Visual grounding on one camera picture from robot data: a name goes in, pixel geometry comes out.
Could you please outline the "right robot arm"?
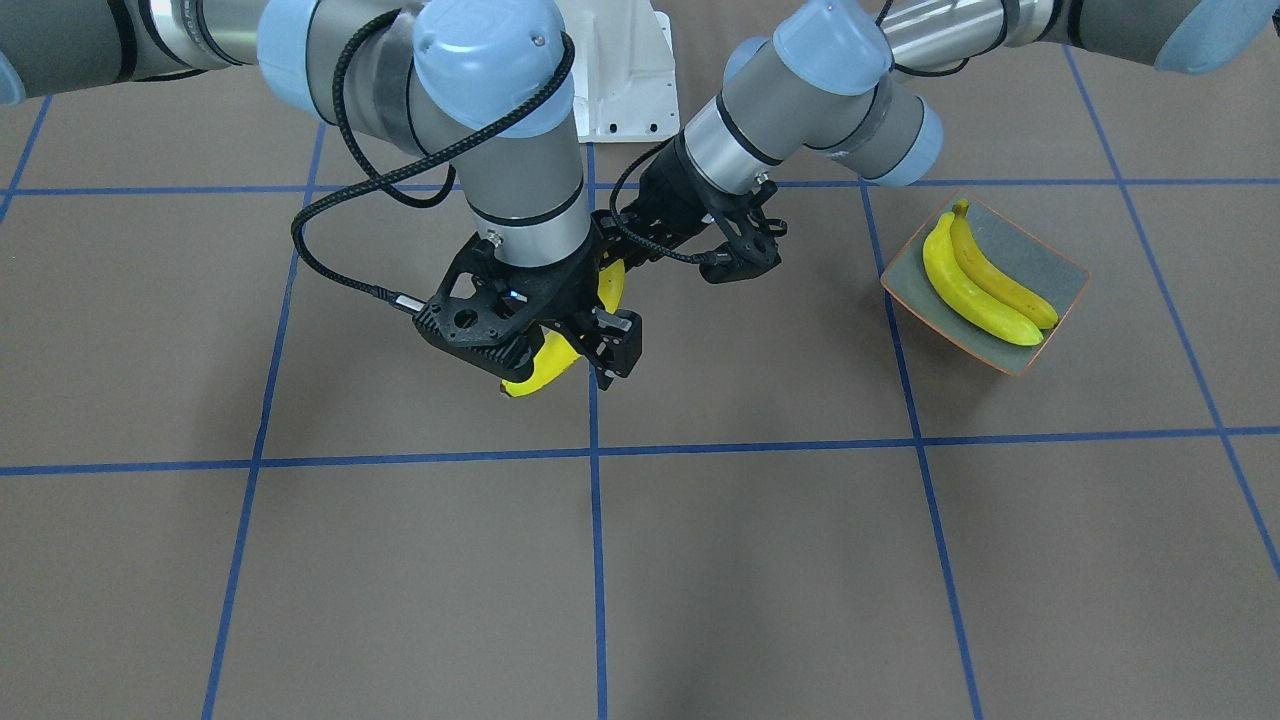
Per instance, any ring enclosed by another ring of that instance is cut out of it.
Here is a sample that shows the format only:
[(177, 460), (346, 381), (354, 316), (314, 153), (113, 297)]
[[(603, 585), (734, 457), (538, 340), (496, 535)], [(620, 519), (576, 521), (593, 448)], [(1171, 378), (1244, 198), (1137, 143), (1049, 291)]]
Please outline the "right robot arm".
[[(365, 179), (305, 208), (296, 252), (408, 314), (433, 346), (516, 395), (585, 357), (626, 377), (641, 320), (603, 295), (607, 261), (573, 122), (573, 41), (553, 1), (5, 1), (3, 102), (256, 67), (283, 101), (334, 124)], [(320, 213), (438, 167), (475, 233), (430, 299), (344, 275), (308, 249)]]

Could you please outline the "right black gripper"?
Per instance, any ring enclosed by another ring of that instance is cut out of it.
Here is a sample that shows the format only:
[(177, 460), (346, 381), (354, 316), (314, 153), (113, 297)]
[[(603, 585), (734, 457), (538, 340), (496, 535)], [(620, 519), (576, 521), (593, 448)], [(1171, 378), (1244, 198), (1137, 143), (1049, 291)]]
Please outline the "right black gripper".
[(415, 313), (416, 331), (434, 347), (500, 379), (529, 379), (544, 331), (564, 336), (588, 360), (595, 387), (627, 378), (643, 355), (643, 318), (599, 307), (598, 277), (605, 233), (593, 222), (584, 245), (545, 266), (497, 259), (477, 234), (458, 251), (438, 291)]

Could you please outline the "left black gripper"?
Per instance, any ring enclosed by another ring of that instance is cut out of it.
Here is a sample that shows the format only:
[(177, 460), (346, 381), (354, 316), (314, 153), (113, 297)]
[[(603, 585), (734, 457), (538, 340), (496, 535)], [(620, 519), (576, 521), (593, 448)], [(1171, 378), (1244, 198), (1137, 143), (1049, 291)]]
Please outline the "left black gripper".
[[(637, 197), (621, 211), (622, 227), (641, 240), (626, 234), (620, 241), (620, 258), (625, 263), (673, 258), (680, 245), (710, 224), (699, 197), (699, 191), (709, 186), (723, 191), (703, 177), (682, 135), (663, 142), (640, 176)], [(653, 245), (667, 252), (652, 250)]]

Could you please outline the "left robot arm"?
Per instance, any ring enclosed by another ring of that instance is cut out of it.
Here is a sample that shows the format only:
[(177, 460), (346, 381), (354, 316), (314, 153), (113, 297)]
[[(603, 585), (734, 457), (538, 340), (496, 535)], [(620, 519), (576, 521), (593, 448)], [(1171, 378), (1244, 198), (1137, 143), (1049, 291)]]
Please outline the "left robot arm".
[(739, 45), (718, 94), (637, 159), (636, 199), (611, 199), (598, 214), (605, 260), (634, 269), (668, 258), (710, 283), (769, 270), (786, 224), (763, 205), (776, 191), (771, 173), (796, 151), (888, 187), (932, 168), (943, 131), (911, 78), (1037, 42), (1197, 76), (1276, 22), (1275, 1), (915, 1), (879, 15), (856, 1), (806, 1)]

